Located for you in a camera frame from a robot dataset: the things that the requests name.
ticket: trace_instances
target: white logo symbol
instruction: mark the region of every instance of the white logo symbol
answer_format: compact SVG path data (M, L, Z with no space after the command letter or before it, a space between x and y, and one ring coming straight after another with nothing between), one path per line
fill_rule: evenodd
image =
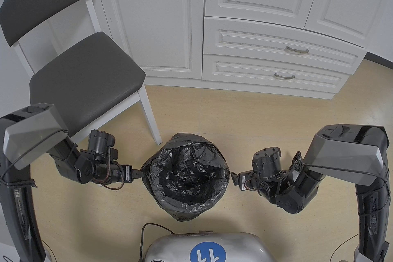
M219 259L219 257L216 257L216 258L214 257L213 249L209 249L209 253L210 253L210 262L216 262ZM196 252L196 254L198 256L198 262L206 262L207 261L207 258L202 260L202 257L200 255L200 250L198 250Z

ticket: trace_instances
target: wooden floor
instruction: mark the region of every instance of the wooden floor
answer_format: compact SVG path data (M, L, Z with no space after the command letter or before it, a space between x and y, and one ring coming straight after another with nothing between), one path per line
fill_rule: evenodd
M281 148L287 169L296 151L303 154L313 135L336 123L376 124L393 139L393 70L363 61L331 101L272 94L195 88L146 86L166 142L178 132L204 136L217 145L234 172L251 169L254 152ZM139 104L102 130L116 137L118 161L140 168L160 147L153 141ZM87 140L81 144L86 148ZM388 150L393 169L393 149ZM353 184L326 177L313 201L291 215L256 192L229 184L219 203L198 218L177 222L161 210L141 180L110 191L61 177L49 156L32 165L34 204L42 239L58 262L138 261L141 227L162 224L176 233L199 230L249 232L268 245L278 261L328 262L343 241L358 233ZM387 241L393 243L393 205ZM165 235L158 227L145 231L145 248ZM358 238L343 245L332 261L353 261ZM393 247L386 261L393 261Z

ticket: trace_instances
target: chair leg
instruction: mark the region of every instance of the chair leg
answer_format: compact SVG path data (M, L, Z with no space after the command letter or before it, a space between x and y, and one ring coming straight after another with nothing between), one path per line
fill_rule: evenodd
M162 143L160 131L158 130L157 123L153 115L153 111L151 110L150 107L150 102L149 102L149 98L147 97L145 84L143 84L142 87L139 89L138 94L139 97L141 98L143 112L145 113L147 124L149 125L150 131L153 134L153 138L157 143L157 145L160 145Z

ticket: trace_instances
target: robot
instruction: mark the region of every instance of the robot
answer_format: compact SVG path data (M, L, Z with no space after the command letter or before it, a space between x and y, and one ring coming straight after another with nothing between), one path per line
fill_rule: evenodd
M51 104L35 104L0 118L0 202L21 262L43 262L34 213L30 164L48 152L59 173L76 182L93 182L118 190L143 174L120 165L115 138L93 130L87 150L78 150ZM317 194L325 176L355 183L359 207L360 241L354 262L382 262L390 205L389 141L380 126L325 126L314 136L304 160L300 152L288 171L280 165L278 147L254 154L253 170L232 173L242 191L258 191L288 213L300 212ZM120 183L116 188L111 183ZM276 262L257 236L248 233L171 234L156 240L144 262Z

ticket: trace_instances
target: dark baseboard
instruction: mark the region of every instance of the dark baseboard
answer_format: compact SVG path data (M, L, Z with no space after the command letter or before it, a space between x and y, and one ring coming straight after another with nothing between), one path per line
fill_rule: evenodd
M366 60L370 60L372 62L381 64L382 66L385 66L387 68L393 69L393 62L386 60L385 58L379 57L376 54L373 53L366 53L366 56L364 57Z

